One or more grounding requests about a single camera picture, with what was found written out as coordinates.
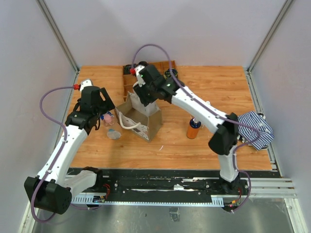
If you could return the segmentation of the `pink cap clear bottle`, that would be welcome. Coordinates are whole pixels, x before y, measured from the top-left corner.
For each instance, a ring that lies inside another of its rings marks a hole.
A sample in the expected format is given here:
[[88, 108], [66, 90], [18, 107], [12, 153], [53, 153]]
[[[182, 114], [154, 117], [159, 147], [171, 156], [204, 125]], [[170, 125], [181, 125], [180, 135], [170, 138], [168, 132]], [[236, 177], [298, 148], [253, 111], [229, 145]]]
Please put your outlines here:
[[110, 127], [115, 124], [115, 116], [110, 112], [102, 115], [101, 119], [105, 127]]

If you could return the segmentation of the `blue striped cloth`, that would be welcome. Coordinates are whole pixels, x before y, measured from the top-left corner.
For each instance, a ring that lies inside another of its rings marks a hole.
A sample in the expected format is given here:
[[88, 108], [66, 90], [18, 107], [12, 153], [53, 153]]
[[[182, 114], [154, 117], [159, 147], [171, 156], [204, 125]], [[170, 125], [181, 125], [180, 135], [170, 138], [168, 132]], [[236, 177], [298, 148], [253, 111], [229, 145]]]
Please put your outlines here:
[[254, 128], [256, 129], [256, 131], [254, 131], [248, 127], [239, 125], [238, 140], [241, 141], [242, 143], [247, 143], [248, 141], [251, 141], [251, 143], [249, 143], [248, 145], [254, 147], [256, 150], [266, 150], [268, 149], [268, 145], [274, 139], [274, 133], [272, 127], [267, 123], [266, 119], [263, 120], [262, 118], [259, 118], [259, 120], [263, 121], [263, 124], [265, 125], [266, 128], [266, 132], [258, 131], [256, 128]]

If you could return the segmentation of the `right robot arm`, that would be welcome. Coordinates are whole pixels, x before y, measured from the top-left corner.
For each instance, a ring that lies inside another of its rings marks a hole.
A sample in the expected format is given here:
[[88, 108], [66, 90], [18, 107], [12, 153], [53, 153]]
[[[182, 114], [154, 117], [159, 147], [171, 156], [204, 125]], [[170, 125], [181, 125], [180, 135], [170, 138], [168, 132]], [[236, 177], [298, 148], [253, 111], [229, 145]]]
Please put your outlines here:
[[197, 97], [175, 76], [164, 77], [157, 68], [148, 64], [130, 68], [136, 76], [133, 90], [144, 106], [164, 100], [178, 106], [201, 122], [213, 134], [208, 146], [218, 155], [220, 163], [220, 188], [225, 194], [232, 194], [240, 181], [236, 168], [238, 118], [235, 113], [226, 114]]

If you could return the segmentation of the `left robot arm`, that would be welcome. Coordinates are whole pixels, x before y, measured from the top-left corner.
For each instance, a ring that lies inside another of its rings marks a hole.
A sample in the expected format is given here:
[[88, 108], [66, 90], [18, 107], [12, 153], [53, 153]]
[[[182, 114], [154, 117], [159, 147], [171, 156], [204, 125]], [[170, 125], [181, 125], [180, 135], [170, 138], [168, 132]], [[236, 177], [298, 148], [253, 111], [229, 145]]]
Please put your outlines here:
[[34, 218], [37, 217], [35, 208], [61, 215], [69, 208], [72, 198], [82, 191], [99, 192], [104, 187], [103, 172], [98, 168], [87, 166], [70, 179], [66, 179], [66, 175], [80, 146], [92, 130], [99, 130], [101, 116], [115, 109], [115, 105], [106, 89], [94, 86], [90, 79], [69, 89], [80, 91], [81, 97], [64, 123], [41, 112], [60, 125], [63, 133], [43, 168], [35, 177], [27, 177], [24, 183]]

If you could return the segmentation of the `blue spray bottle orange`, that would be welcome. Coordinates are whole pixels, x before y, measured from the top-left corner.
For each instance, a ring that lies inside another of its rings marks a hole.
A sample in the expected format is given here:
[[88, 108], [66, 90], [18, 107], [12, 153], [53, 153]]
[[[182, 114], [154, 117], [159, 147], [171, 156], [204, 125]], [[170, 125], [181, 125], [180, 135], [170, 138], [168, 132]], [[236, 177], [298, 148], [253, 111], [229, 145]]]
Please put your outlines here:
[[186, 133], [187, 138], [195, 139], [198, 135], [201, 125], [202, 123], [193, 117], [189, 122], [189, 126]]

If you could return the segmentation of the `round clear container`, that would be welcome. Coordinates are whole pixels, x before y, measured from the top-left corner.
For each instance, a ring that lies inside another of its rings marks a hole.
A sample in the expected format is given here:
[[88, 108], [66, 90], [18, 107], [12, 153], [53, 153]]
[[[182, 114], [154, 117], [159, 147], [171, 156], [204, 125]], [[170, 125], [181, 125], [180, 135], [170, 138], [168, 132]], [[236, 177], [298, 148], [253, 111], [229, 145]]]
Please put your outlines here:
[[114, 129], [109, 129], [106, 133], [107, 137], [112, 140], [118, 140], [121, 137], [121, 133]]

